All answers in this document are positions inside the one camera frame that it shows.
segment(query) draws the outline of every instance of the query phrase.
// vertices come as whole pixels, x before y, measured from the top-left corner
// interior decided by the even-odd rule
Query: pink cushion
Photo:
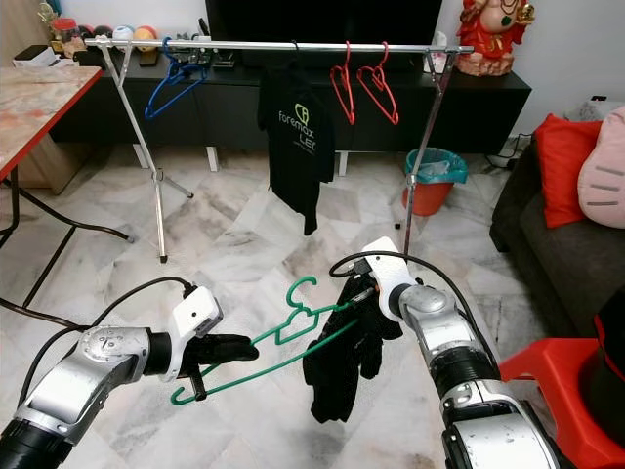
[[[625,107],[604,120],[577,180],[579,206],[591,220],[625,228]]]

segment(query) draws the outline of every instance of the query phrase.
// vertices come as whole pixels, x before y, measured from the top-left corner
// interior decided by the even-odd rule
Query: red cushion
[[[577,178],[601,128],[600,120],[570,122],[549,114],[536,129],[547,228],[586,218],[579,208]]]

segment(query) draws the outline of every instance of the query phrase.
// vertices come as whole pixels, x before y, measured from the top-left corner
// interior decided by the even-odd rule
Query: table leg
[[[11,226],[0,230],[0,247],[7,242],[7,239],[15,231],[20,223],[20,194],[18,192],[18,168],[14,168],[11,171],[11,206],[12,206],[12,220]]]
[[[76,222],[75,220],[71,220],[65,217],[64,215],[60,214],[59,212],[49,207],[48,205],[43,203],[41,200],[39,200],[38,198],[36,198],[35,196],[33,196],[32,194],[28,193],[27,191],[25,191],[24,189],[20,187],[20,182],[18,179],[18,168],[15,168],[14,170],[11,171],[11,182],[5,180],[4,184],[11,188],[11,200],[13,204],[13,223],[11,224],[9,228],[4,229],[0,232],[0,235],[2,236],[2,238],[0,238],[0,247],[4,245],[6,240],[15,231],[16,227],[18,226],[20,222],[20,195],[24,197],[26,200],[28,200],[29,202],[31,202],[33,205],[36,205],[38,208],[46,212],[47,214],[71,226],[71,228],[69,229],[69,231],[63,238],[61,244],[59,245],[59,247],[53,254],[48,264],[46,265],[45,269],[43,270],[39,278],[35,281],[34,286],[28,292],[28,295],[26,296],[26,299],[24,300],[22,304],[24,308],[26,308],[30,304],[30,302],[33,300],[33,298],[39,291],[39,288],[41,288],[41,285],[46,280],[48,274],[50,273],[50,271],[52,270],[56,262],[61,257],[63,250],[69,243],[69,240],[71,239],[71,237],[73,236],[77,228],[80,228],[83,230],[91,230],[95,232],[108,233],[110,235],[121,237],[122,239],[125,239],[128,242],[134,241],[131,236],[124,234],[122,232],[119,232],[118,230],[114,230],[113,228]]]
[[[348,171],[348,152],[339,151],[339,176],[345,176]]]
[[[206,154],[208,155],[208,166],[211,172],[216,173],[219,171],[219,159],[217,158],[217,149],[215,147],[206,147]]]

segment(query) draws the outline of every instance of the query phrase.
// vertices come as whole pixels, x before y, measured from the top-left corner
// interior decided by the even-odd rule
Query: statue
[[[521,43],[534,21],[534,7],[527,0],[463,0],[463,5],[457,35],[461,45],[475,51],[458,58],[458,69],[475,76],[510,73],[512,44]]]

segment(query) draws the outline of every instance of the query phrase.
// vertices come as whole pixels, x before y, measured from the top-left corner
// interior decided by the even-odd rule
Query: electrical wire
[[[39,349],[39,352],[37,352],[37,355],[35,356],[34,360],[32,361],[32,364],[30,365],[30,368],[28,369],[28,372],[24,378],[23,384],[21,386],[21,392],[20,392],[20,398],[18,400],[18,407],[25,401],[26,397],[28,396],[28,390],[30,389],[30,383],[32,382],[32,377],[35,374],[35,371],[37,369],[37,366],[39,365],[39,363],[41,362],[41,360],[43,359],[43,356],[46,354],[46,352],[48,352],[48,349],[50,349],[50,347],[52,347],[52,345],[59,340],[61,337],[63,337],[64,335],[66,335],[69,332],[76,332],[76,331],[85,331],[91,327],[95,327],[97,325],[99,325],[105,318],[106,316],[108,316],[108,314],[113,311],[117,306],[119,306],[122,302],[126,301],[128,298],[130,298],[131,296],[139,293],[142,290],[145,290],[146,288],[156,285],[158,283],[163,283],[165,281],[176,281],[180,284],[183,285],[183,287],[185,288],[185,295],[188,295],[189,293],[191,293],[193,291],[193,284],[189,281],[184,280],[183,278],[180,277],[159,277],[159,278],[155,278],[154,280],[150,280],[147,281],[146,283],[143,283],[135,288],[133,288],[132,290],[124,293],[122,296],[120,296],[119,298],[117,298],[115,301],[113,301],[110,305],[108,305],[108,307],[91,323],[91,325],[78,325],[75,324],[73,322],[67,321],[70,325],[57,332],[55,335],[53,335],[52,337],[50,337],[50,339],[48,339],[48,341],[43,344],[43,346],[41,347],[41,349]],[[37,319],[42,319],[42,318],[38,318],[38,316],[33,316],[31,314],[29,314],[28,316],[32,316],[34,318]],[[76,350],[76,344],[74,344],[72,346],[71,349],[69,349],[69,352],[67,352],[67,354],[65,354],[65,357],[67,357],[68,355],[70,355],[71,353],[73,353],[74,350]]]
[[[476,334],[476,336],[478,337],[478,340],[480,341],[481,345],[486,351],[486,354],[488,355],[488,359],[490,360],[490,363],[493,366],[493,369],[495,370],[497,378],[501,378],[501,374],[499,372],[499,366],[497,365],[497,359],[495,359],[495,356],[493,355],[492,350],[490,350],[490,347],[488,346],[486,339],[481,333],[481,330],[479,330],[478,323],[476,322],[476,317],[471,311],[471,308],[469,307],[469,303],[467,303],[467,300],[465,299],[460,289],[456,286],[453,280],[447,276],[445,272],[443,272],[437,266],[430,264],[429,262],[424,261],[423,259],[420,259],[418,257],[411,256],[409,254],[403,254],[400,252],[393,252],[393,251],[363,251],[363,252],[356,252],[356,254],[351,254],[341,259],[339,262],[337,262],[330,268],[329,275],[334,278],[349,277],[350,275],[353,274],[352,269],[349,269],[345,272],[341,272],[339,274],[337,274],[336,271],[340,267],[347,264],[348,262],[354,259],[363,258],[365,256],[398,257],[399,259],[403,259],[405,261],[411,261],[411,262],[414,262],[415,264],[419,264],[423,267],[426,267],[427,269],[430,269],[432,272],[437,274],[440,278],[442,278],[444,282],[447,283],[449,287],[453,290],[454,294],[458,297],[458,300],[460,300],[460,304],[462,305],[462,307],[465,310],[465,313],[467,314],[466,318],[468,319],[469,324],[474,330],[474,333]]]
[[[30,364],[28,373],[26,374],[26,377],[23,380],[23,384],[21,385],[20,397],[18,398],[18,407],[20,407],[20,405],[28,397],[28,389],[30,389],[30,382],[32,381],[32,377],[34,376],[35,371],[37,370],[37,366],[39,365],[39,362],[41,362],[41,359],[43,359],[43,356],[46,354],[46,352],[48,352],[48,349],[52,347],[52,345],[57,340],[59,340],[61,337],[68,334],[69,332],[78,332],[78,331],[82,332],[82,331],[87,330],[88,328],[89,328],[88,325],[75,325],[73,327],[68,327],[66,329],[63,329],[57,332],[55,335],[50,337],[45,344],[43,344],[43,347],[39,349],[39,352],[37,352],[37,355],[35,356],[32,363]]]
[[[6,308],[7,310],[13,311],[14,313],[28,316],[29,318],[34,318],[36,320],[46,320],[47,322],[53,322],[55,324],[62,325],[63,327],[76,327],[78,325],[71,320],[64,320],[63,318],[59,318],[58,316],[46,315],[45,313],[39,313],[38,311],[29,310],[28,308],[25,308],[23,306],[11,303],[4,298],[0,298],[0,306]]]
[[[190,283],[189,281],[186,281],[183,278],[180,277],[159,277],[159,278],[155,278],[154,280],[150,280],[147,281],[146,283],[143,283],[135,288],[133,288],[132,290],[124,293],[123,295],[121,295],[119,298],[117,298],[115,301],[113,301],[110,305],[108,305],[108,308],[106,308],[97,318],[96,320],[94,320],[91,324],[92,327],[95,327],[96,325],[100,325],[100,323],[106,318],[106,316],[108,316],[108,314],[114,310],[115,308],[117,308],[121,303],[123,303],[124,301],[126,301],[128,298],[130,298],[133,295],[136,295],[137,293],[139,293],[142,290],[145,290],[146,288],[156,285],[158,283],[163,283],[165,281],[177,281],[178,283],[180,283],[184,288],[185,288],[185,296],[190,293],[190,290],[193,288],[192,283]]]
[[[493,154],[492,156],[496,156],[498,158],[503,158],[503,159],[512,159],[515,157],[515,155],[517,154],[517,150],[519,149],[519,142],[521,141],[521,137],[531,137],[531,134],[518,134],[517,138],[515,139],[515,147],[512,150],[512,154]],[[495,164],[492,162],[492,160],[489,158],[491,155],[489,154],[484,154],[484,158],[486,158],[486,161],[488,161],[488,164],[490,164],[491,166],[495,167],[495,168],[505,168],[506,166],[499,166],[498,164]]]

